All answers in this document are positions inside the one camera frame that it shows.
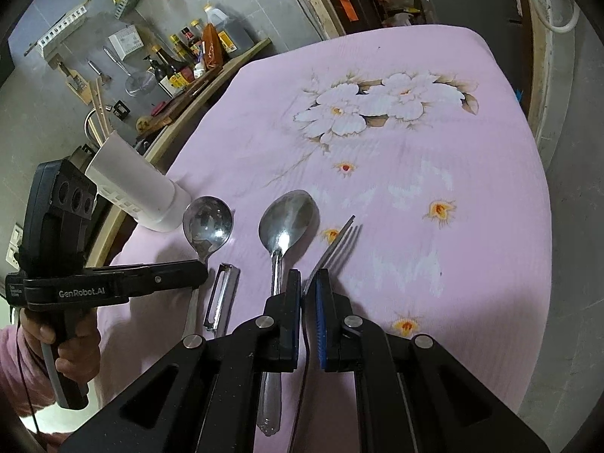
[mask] pink tablecloth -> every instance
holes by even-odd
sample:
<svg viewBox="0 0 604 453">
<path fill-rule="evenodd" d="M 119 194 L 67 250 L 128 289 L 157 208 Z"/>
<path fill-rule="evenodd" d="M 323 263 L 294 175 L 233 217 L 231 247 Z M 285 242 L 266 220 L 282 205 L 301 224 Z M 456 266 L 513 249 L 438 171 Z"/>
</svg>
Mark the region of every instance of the pink tablecloth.
<svg viewBox="0 0 604 453">
<path fill-rule="evenodd" d="M 262 213 L 304 189 L 320 227 L 289 264 L 305 278 L 355 214 L 360 236 L 333 277 L 356 311 L 391 333 L 433 335 L 517 410 L 549 306 L 549 198 L 514 92 L 478 35 L 382 29 L 251 63 L 168 175 L 234 211 L 233 235 L 210 259 L 213 268 L 225 261 L 242 270 L 230 329 L 261 314 L 270 293 Z M 194 256 L 182 231 L 139 227 L 118 262 Z M 179 341 L 189 295 L 174 290 L 99 310 L 104 403 Z M 298 378 L 284 376 L 282 431 L 258 433 L 257 451 L 285 451 Z M 318 393 L 307 451 L 357 451 L 350 377 L 310 386 Z"/>
</svg>

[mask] hand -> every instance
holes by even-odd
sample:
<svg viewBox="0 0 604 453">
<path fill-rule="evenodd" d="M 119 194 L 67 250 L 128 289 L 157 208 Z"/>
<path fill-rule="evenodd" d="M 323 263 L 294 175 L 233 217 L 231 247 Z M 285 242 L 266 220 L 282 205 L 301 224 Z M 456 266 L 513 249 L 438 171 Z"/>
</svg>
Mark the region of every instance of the hand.
<svg viewBox="0 0 604 453">
<path fill-rule="evenodd" d="M 54 330 L 40 319 L 35 311 L 21 310 L 21 326 L 23 337 L 29 347 L 39 357 L 43 358 L 41 342 L 52 344 L 55 339 Z M 57 371 L 80 384 L 88 383 L 99 374 L 101 351 L 99 343 L 101 334 L 97 328 L 97 312 L 89 311 L 84 319 L 75 327 L 73 339 L 59 345 L 59 357 L 55 361 Z"/>
</svg>

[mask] white plastic cup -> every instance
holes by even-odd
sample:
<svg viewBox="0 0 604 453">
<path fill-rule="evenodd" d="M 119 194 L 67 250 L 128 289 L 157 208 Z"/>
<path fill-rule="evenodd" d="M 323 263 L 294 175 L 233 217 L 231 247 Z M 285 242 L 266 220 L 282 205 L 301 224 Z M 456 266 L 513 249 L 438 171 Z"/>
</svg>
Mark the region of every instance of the white plastic cup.
<svg viewBox="0 0 604 453">
<path fill-rule="evenodd" d="M 159 232 L 176 230 L 191 196 L 159 172 L 114 131 L 94 156 L 86 176 L 105 199 L 140 225 Z"/>
</svg>

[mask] orange flower print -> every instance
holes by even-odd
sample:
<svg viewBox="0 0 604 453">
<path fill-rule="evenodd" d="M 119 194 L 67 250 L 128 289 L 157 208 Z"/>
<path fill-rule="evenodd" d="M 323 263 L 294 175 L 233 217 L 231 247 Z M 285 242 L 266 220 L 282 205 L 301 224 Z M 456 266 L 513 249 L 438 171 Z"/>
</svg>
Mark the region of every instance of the orange flower print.
<svg viewBox="0 0 604 453">
<path fill-rule="evenodd" d="M 348 177 L 352 172 L 356 170 L 354 164 L 349 162 L 340 162 L 333 166 L 337 168 L 337 171 L 340 172 L 344 177 Z"/>
<path fill-rule="evenodd" d="M 336 239 L 338 234 L 339 234 L 339 230 L 336 230 L 335 228 L 328 228 L 327 230 L 323 230 L 321 232 L 321 236 L 323 237 L 323 240 L 327 240 L 327 245 L 331 245 L 333 243 L 333 240 Z"/>
<path fill-rule="evenodd" d="M 392 330 L 401 337 L 413 337 L 419 330 L 419 323 L 414 318 L 400 318 L 392 324 Z"/>
<path fill-rule="evenodd" d="M 449 224 L 449 221 L 453 218 L 453 211 L 456 209 L 457 207 L 453 201 L 433 201 L 430 203 L 430 208 L 428 208 L 428 213 L 424 218 L 427 217 L 436 220 L 442 227 Z"/>
</svg>

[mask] silver bolt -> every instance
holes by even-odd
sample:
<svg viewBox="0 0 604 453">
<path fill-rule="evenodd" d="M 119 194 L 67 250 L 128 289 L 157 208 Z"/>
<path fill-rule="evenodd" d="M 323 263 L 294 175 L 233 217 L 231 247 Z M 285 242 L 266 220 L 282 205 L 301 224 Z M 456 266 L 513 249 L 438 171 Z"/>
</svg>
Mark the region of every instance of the silver bolt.
<svg viewBox="0 0 604 453">
<path fill-rule="evenodd" d="M 349 315 L 344 319 L 344 325 L 347 327 L 360 327 L 363 325 L 363 319 L 358 315 Z"/>
<path fill-rule="evenodd" d="M 430 349 L 434 345 L 434 341 L 427 335 L 418 335 L 415 340 L 416 346 L 422 349 Z"/>
<path fill-rule="evenodd" d="M 182 343 L 187 349 L 195 349 L 203 344 L 203 337 L 201 337 L 201 335 L 191 334 L 186 336 L 182 340 Z"/>
<path fill-rule="evenodd" d="M 259 328 L 269 328 L 274 325 L 275 321 L 272 316 L 262 315 L 256 319 L 256 326 Z"/>
</svg>

